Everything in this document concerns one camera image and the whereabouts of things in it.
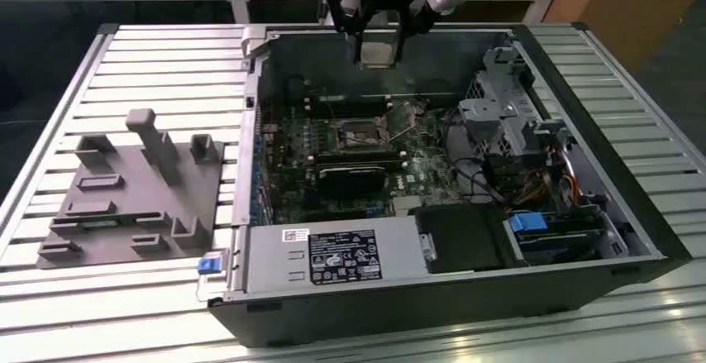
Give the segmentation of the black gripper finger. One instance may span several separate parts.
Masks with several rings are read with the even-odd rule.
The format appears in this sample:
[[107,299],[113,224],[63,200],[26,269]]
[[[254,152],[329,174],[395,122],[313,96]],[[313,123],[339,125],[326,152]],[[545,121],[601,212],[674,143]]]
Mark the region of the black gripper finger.
[[353,61],[359,63],[366,28],[361,0],[326,0],[326,4],[334,29],[345,36],[353,52]]
[[438,20],[440,14],[432,9],[428,0],[413,0],[398,11],[397,49],[394,63],[403,59],[405,44],[409,38],[426,34]]

